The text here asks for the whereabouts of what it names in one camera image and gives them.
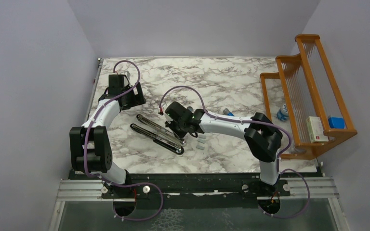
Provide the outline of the long black silver stapler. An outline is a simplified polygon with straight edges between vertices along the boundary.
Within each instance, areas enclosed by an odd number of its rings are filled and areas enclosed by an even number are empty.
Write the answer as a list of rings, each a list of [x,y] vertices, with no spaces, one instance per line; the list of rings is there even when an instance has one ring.
[[[154,143],[164,147],[165,149],[177,154],[182,155],[185,150],[186,141],[183,138],[180,138],[171,131],[168,131],[161,125],[151,121],[150,119],[144,117],[141,114],[136,116],[137,120],[148,127],[152,128],[154,131],[147,130],[135,123],[130,124],[130,128],[142,135],[153,140]]]

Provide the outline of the staple strip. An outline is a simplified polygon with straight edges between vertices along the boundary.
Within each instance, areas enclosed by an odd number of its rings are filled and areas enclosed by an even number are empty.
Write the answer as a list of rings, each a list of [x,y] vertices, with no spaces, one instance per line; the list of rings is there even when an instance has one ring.
[[[206,136],[205,135],[199,135],[197,141],[199,143],[206,143]]]
[[[205,150],[205,147],[202,146],[202,145],[197,145],[196,148],[199,149],[199,150]]]

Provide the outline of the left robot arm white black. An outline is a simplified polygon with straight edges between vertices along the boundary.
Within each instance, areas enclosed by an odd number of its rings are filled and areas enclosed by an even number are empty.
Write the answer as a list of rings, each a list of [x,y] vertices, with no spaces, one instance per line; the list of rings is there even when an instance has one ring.
[[[137,84],[135,90],[131,87],[128,71],[109,75],[108,88],[95,112],[69,132],[72,169],[115,183],[114,192],[122,198],[132,193],[132,184],[127,181],[128,172],[113,162],[107,130],[121,111],[146,103],[141,85]]]

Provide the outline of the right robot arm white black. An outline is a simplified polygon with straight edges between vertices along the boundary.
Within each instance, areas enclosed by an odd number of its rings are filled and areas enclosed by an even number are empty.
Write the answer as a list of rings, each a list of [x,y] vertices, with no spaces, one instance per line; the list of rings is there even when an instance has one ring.
[[[246,141],[252,155],[259,160],[259,191],[266,196],[278,189],[279,173],[277,154],[281,147],[283,135],[263,113],[253,117],[236,119],[234,116],[209,116],[203,109],[193,112],[178,102],[171,103],[165,109],[165,125],[183,138],[189,134],[197,137],[204,133],[218,133]]]

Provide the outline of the blue grey small cylinder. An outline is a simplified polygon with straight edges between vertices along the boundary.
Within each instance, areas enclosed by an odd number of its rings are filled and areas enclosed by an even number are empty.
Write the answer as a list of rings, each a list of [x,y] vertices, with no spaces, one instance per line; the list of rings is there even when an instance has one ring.
[[[227,108],[223,110],[223,114],[226,116],[234,116],[234,114]]]

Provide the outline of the blue white bottle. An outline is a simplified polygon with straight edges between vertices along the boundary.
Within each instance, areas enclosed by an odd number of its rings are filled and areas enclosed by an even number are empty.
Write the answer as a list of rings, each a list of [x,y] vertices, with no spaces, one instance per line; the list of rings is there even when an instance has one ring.
[[[277,116],[277,119],[280,121],[289,120],[289,112],[288,112],[287,105],[285,103],[279,108],[276,116]]]

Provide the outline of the wooden orange rack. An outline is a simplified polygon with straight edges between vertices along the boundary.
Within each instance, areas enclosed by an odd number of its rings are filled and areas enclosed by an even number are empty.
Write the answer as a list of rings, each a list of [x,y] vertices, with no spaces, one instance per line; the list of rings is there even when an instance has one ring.
[[[266,115],[271,116],[266,80],[279,80],[290,116],[294,151],[283,153],[282,159],[312,160],[357,135],[351,116],[336,82],[334,73],[317,34],[299,34],[295,37],[296,55],[276,57],[276,73],[261,73],[261,85]],[[311,143],[306,119],[321,119],[328,142]],[[329,127],[328,117],[341,117],[345,129]]]

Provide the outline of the white red box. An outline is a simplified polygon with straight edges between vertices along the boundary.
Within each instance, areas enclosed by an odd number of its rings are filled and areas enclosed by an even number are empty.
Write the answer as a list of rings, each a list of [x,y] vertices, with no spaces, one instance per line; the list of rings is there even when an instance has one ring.
[[[306,119],[307,129],[311,143],[328,142],[328,136],[324,135],[321,119],[317,116],[309,116]]]

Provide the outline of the blue small box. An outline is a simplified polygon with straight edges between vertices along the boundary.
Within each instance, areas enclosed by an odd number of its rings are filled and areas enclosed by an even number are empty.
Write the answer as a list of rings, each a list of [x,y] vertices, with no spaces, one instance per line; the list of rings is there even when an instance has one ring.
[[[334,129],[345,129],[346,128],[345,121],[341,117],[329,116],[328,123],[329,123],[330,128],[334,128]]]

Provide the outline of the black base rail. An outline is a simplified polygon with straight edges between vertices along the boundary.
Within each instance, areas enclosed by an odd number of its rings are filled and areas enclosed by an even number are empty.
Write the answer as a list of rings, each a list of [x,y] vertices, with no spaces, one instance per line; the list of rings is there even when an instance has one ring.
[[[131,174],[129,188],[71,174],[58,198],[72,202],[111,202],[118,210],[258,208],[290,196],[286,180],[276,186],[260,182],[257,173]]]

